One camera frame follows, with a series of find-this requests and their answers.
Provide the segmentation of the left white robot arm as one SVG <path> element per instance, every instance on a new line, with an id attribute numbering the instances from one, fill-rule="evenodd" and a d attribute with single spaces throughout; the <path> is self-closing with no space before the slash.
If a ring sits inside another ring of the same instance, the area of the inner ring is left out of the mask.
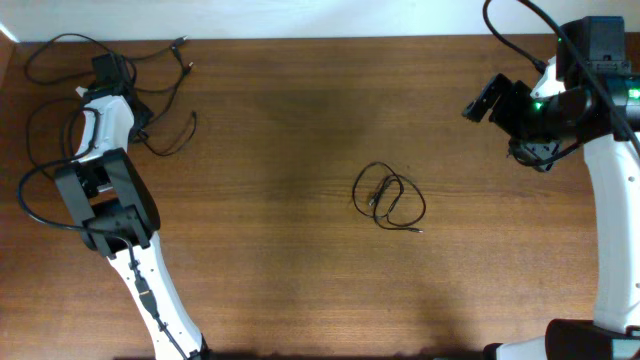
<path id="1" fill-rule="evenodd" d="M 92 60 L 96 79 L 78 92 L 84 131 L 75 159 L 54 181 L 85 245 L 106 258 L 131 293 L 158 359 L 208 359 L 204 336 L 181 303 L 166 268 L 157 206 L 127 154 L 152 117 L 124 56 Z"/>

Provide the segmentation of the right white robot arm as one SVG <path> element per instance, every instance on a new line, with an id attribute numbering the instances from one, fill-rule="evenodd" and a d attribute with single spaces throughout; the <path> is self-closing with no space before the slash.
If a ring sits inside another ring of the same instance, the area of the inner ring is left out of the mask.
<path id="1" fill-rule="evenodd" d="M 622 17 L 587 16 L 561 29 L 534 88 L 498 74 L 463 115 L 487 117 L 509 135 L 510 154 L 539 172 L 584 150 L 596 204 L 594 314 L 554 319 L 531 340 L 490 344 L 485 359 L 639 356 L 639 77 L 625 58 Z"/>

